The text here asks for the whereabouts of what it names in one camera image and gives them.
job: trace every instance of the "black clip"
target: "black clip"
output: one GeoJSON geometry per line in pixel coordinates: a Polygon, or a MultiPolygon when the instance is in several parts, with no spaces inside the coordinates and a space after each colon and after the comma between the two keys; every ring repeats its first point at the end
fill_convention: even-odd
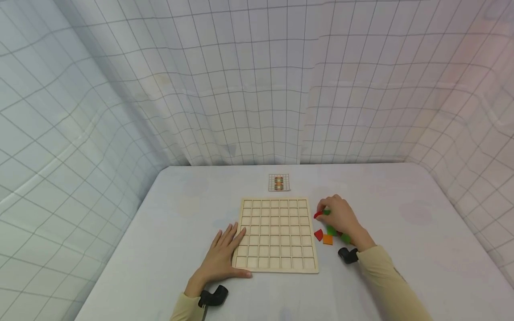
{"type": "Polygon", "coordinates": [[[337,254],[339,255],[340,258],[343,259],[343,261],[346,264],[352,264],[359,260],[359,258],[357,257],[357,249],[356,248],[351,251],[348,251],[347,248],[340,248],[337,251],[337,254]]]}
{"type": "Polygon", "coordinates": [[[225,302],[225,299],[228,296],[228,290],[224,286],[218,286],[214,293],[210,293],[209,291],[203,290],[200,294],[200,301],[198,301],[198,306],[203,308],[204,306],[220,306],[225,302]]]}

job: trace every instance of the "grid curtain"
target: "grid curtain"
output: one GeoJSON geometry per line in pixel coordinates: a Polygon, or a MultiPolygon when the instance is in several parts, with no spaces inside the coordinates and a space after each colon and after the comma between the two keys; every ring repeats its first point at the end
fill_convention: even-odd
{"type": "Polygon", "coordinates": [[[170,165],[415,162],[514,286],[512,0],[0,0],[0,320],[73,320],[170,165]]]}

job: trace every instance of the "pattern card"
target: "pattern card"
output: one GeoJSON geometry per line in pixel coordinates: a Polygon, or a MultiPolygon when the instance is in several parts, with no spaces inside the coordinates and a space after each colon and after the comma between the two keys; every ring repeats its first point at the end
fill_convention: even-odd
{"type": "Polygon", "coordinates": [[[289,174],[269,174],[268,191],[284,192],[290,190],[289,174]]]}
{"type": "Polygon", "coordinates": [[[238,232],[242,228],[246,235],[234,251],[233,267],[252,272],[319,272],[307,199],[243,199],[238,232]]]}

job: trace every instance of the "beige sleeve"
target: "beige sleeve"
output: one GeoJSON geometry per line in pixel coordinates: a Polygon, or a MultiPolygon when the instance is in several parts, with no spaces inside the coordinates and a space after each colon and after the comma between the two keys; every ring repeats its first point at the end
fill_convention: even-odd
{"type": "Polygon", "coordinates": [[[199,307],[198,301],[200,301],[200,297],[191,298],[181,293],[170,321],[202,321],[205,308],[199,307]]]}
{"type": "Polygon", "coordinates": [[[394,268],[382,246],[357,253],[367,279],[373,285],[388,317],[395,321],[428,321],[430,314],[409,284],[394,268]]]}

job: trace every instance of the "left hand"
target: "left hand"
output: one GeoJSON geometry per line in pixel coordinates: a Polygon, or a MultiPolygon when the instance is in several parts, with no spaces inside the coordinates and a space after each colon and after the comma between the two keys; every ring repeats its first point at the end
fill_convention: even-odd
{"type": "Polygon", "coordinates": [[[252,273],[243,269],[232,267],[230,262],[232,253],[241,243],[246,229],[234,238],[237,232],[237,222],[229,224],[225,232],[218,231],[212,241],[211,247],[205,256],[204,262],[189,279],[184,294],[188,297],[200,296],[205,285],[209,282],[220,281],[230,277],[251,278],[252,273]]]}

